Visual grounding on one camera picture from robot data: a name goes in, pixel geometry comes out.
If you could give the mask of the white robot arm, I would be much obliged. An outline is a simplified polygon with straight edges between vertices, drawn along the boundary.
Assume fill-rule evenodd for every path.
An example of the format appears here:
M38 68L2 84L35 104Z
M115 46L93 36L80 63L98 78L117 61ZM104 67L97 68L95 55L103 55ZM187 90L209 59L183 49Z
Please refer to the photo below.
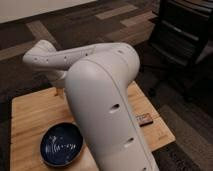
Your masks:
M48 75L66 98L100 171L159 171L128 99L140 67L136 50L124 42L57 50L38 41L23 56Z

